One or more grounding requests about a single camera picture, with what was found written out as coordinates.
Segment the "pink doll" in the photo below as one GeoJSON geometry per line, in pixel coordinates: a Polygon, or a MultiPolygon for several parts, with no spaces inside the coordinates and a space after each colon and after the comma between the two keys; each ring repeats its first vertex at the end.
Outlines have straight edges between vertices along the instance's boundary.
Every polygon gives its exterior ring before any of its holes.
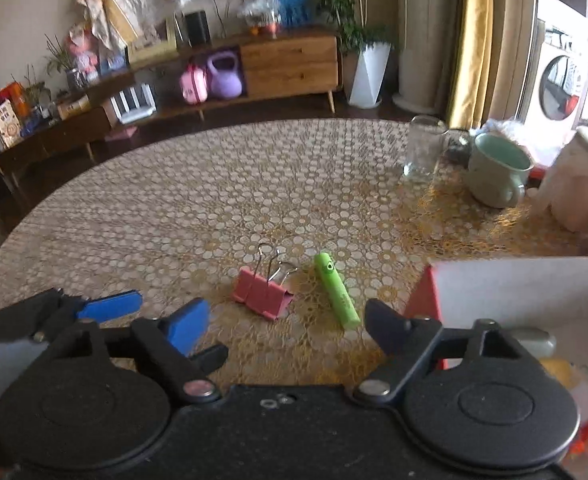
{"type": "Polygon", "coordinates": [[[76,58],[76,68],[88,82],[98,79],[98,57],[91,48],[92,33],[89,30],[76,26],[69,31],[68,50],[76,58]]]}

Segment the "book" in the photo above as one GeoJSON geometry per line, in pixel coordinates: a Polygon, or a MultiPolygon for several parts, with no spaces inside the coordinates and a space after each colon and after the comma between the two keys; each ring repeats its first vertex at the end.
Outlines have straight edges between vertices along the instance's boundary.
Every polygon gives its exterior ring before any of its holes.
{"type": "Polygon", "coordinates": [[[0,105],[0,137],[8,148],[21,140],[21,123],[9,100],[0,105]]]}

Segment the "potted plant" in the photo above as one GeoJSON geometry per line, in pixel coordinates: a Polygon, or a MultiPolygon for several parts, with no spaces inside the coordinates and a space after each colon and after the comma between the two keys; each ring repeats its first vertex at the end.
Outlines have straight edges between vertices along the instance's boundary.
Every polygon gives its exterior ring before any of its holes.
{"type": "Polygon", "coordinates": [[[85,76],[74,65],[74,59],[69,51],[60,44],[58,37],[54,36],[56,44],[50,40],[47,34],[45,38],[48,40],[48,50],[50,51],[50,55],[46,56],[48,76],[52,75],[55,70],[59,73],[65,72],[71,91],[84,88],[86,86],[85,76]]]}
{"type": "Polygon", "coordinates": [[[374,108],[380,91],[391,45],[384,41],[382,27],[367,25],[367,0],[359,0],[356,21],[355,0],[316,0],[316,10],[337,28],[343,55],[343,87],[349,104],[374,108]]]}
{"type": "Polygon", "coordinates": [[[34,113],[34,108],[39,105],[40,93],[46,90],[45,81],[38,81],[36,78],[36,70],[32,65],[32,73],[30,74],[30,66],[27,66],[27,74],[24,77],[25,85],[23,85],[23,93],[27,104],[30,105],[30,109],[34,113]]]}

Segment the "mug handle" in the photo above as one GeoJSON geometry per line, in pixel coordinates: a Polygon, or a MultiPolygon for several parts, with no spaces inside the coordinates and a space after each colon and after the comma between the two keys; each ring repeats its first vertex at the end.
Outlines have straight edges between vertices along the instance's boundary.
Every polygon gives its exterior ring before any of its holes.
{"type": "Polygon", "coordinates": [[[518,175],[513,174],[510,176],[510,189],[512,190],[512,196],[507,207],[516,207],[525,197],[525,186],[518,175]]]}

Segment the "wooden drawer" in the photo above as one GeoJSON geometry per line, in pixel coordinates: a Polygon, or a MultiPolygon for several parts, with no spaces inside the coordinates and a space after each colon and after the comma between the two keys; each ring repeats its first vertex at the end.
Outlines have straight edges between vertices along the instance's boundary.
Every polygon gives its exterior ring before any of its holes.
{"type": "Polygon", "coordinates": [[[286,97],[329,92],[338,85],[338,65],[309,63],[270,70],[246,70],[247,95],[251,98],[286,97]]]}
{"type": "Polygon", "coordinates": [[[336,38],[292,38],[241,46],[245,70],[279,68],[284,65],[336,62],[336,38]]]}
{"type": "Polygon", "coordinates": [[[53,153],[68,152],[93,140],[103,139],[112,126],[102,107],[62,121],[41,134],[45,150],[53,153]]]}
{"type": "Polygon", "coordinates": [[[0,153],[0,170],[7,175],[22,170],[33,162],[44,160],[47,156],[38,134],[34,134],[0,153]]]}

